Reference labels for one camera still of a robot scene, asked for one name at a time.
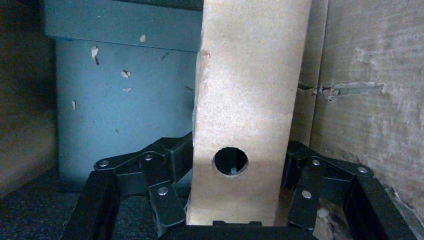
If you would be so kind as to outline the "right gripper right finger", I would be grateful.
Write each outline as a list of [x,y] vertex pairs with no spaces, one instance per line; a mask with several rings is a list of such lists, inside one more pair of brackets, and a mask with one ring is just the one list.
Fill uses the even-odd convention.
[[319,200],[325,199],[342,208],[349,230],[357,232],[360,220],[347,210],[357,176],[370,178],[373,171],[361,164],[325,157],[301,142],[290,141],[283,169],[283,186],[294,193],[288,226],[312,232]]

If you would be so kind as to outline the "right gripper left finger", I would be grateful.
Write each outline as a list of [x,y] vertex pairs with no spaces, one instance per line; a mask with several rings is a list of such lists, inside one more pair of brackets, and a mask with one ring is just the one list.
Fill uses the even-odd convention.
[[192,136],[162,137],[140,151],[97,161],[95,171],[112,173],[121,197],[148,197],[159,237],[183,224],[186,213],[173,184],[192,163]]

